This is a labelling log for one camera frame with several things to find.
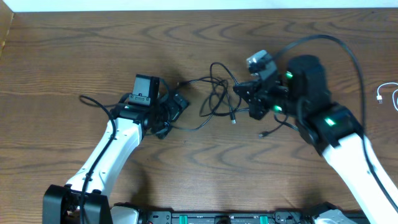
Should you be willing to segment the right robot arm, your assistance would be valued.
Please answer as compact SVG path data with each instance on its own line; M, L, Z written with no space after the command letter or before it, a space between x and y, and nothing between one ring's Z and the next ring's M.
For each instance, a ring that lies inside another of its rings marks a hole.
M250 117L260 120L270 111L293 117L300 136L337 172L369 222L397 223L397 187L378 161L364 125L332 101L318 57L290 59L285 83L266 51L246 63L257 78L233 90L248 104Z

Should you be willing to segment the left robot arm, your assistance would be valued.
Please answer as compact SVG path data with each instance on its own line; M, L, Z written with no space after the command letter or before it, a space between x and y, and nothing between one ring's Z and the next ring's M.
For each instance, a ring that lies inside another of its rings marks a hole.
M136 75L133 91L111 110L106 130L90 157L64 186L51 185L43 198L43 223L68 223L78 212L78 223L142 223L137 209L108 199L128 157L146 132L164 139L171 124L188 107L176 90L159 96L159 77Z

